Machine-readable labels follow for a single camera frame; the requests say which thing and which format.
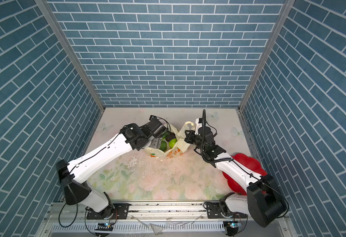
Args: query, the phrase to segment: table surface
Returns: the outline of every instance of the table surface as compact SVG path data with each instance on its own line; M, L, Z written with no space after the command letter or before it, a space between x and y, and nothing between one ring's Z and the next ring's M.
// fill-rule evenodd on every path
M99 147L126 124L141 126L150 115L165 118L178 130L186 121L202 117L196 108L106 108L86 153ZM206 120L217 129L215 142L229 154L250 151L235 109L206 109ZM178 157L156 158L132 150L105 165L88 181L116 200L210 200L231 192L217 168L207 164L190 145Z

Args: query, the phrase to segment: brick wallpaper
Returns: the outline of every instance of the brick wallpaper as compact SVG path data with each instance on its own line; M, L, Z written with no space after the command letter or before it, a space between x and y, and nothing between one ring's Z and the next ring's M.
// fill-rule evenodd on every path
M346 237L346 0L296 0L244 113L298 236Z
M0 1L0 236L34 235L99 109L33 0Z
M48 1L107 107L234 107L284 0Z

